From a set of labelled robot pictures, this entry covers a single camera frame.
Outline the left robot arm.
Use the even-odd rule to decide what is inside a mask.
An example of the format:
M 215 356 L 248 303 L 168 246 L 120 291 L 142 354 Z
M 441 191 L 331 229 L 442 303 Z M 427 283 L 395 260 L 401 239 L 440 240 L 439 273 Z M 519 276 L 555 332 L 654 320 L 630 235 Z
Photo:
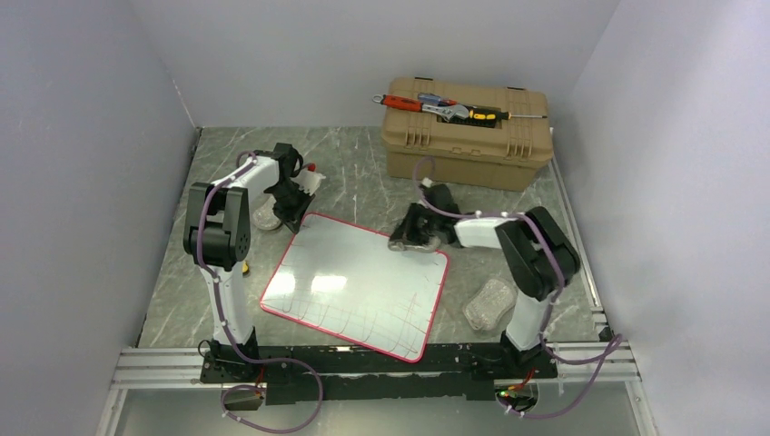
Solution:
M 252 205 L 268 194 L 280 225 L 297 233 L 322 179 L 291 144 L 277 143 L 270 151 L 240 154 L 231 173 L 190 187 L 183 249 L 208 287 L 214 319 L 211 354 L 225 361 L 225 370 L 237 381 L 253 379 L 262 365 L 243 289 Z

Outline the red framed whiteboard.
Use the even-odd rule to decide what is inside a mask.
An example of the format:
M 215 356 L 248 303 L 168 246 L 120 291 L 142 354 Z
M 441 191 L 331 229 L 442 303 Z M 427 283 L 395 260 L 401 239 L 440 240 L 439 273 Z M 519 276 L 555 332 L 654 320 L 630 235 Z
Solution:
M 407 363 L 422 359 L 449 269 L 442 251 L 309 213 L 260 299 L 268 313 Z

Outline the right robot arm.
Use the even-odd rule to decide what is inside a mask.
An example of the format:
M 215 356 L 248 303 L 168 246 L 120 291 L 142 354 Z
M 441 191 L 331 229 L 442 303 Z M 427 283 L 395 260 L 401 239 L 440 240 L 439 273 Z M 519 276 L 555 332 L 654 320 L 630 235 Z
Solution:
M 391 233 L 392 251 L 435 252 L 457 249 L 498 250 L 517 288 L 513 313 L 501 334 L 500 364 L 521 377 L 544 352 L 545 330 L 558 292 L 579 272 L 576 249 L 551 213 L 538 206 L 525 213 L 463 213 L 449 187 L 425 179 Z

